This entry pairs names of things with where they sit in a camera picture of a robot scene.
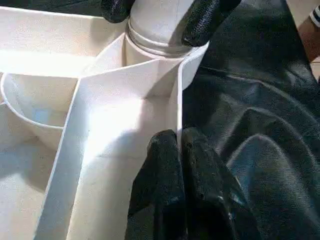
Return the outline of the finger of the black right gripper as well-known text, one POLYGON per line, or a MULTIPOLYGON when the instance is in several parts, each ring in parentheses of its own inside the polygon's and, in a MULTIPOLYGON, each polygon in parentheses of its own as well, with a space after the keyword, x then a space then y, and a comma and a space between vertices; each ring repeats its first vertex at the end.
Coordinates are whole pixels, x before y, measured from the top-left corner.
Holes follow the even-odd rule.
POLYGON ((131 12, 134 0, 101 0, 101 13, 112 24, 123 22, 131 12))
POLYGON ((205 45, 240 3, 241 0, 195 0, 188 11, 181 43, 187 47, 205 45))

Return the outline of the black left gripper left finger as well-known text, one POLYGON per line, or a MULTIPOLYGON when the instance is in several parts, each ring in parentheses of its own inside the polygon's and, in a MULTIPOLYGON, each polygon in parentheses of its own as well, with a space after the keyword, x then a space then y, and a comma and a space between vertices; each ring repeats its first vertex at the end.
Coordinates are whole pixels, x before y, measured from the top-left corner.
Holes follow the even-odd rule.
POLYGON ((186 198, 177 137, 156 133, 135 177, 127 214, 129 240, 184 240, 186 198))

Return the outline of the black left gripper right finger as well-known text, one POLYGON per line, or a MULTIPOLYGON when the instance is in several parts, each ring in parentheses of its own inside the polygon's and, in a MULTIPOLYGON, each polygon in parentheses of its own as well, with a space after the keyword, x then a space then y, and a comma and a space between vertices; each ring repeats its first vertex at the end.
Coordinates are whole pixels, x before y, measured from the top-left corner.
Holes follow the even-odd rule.
POLYGON ((181 135, 190 240, 258 240, 260 231, 241 186, 207 137, 194 127, 181 135))

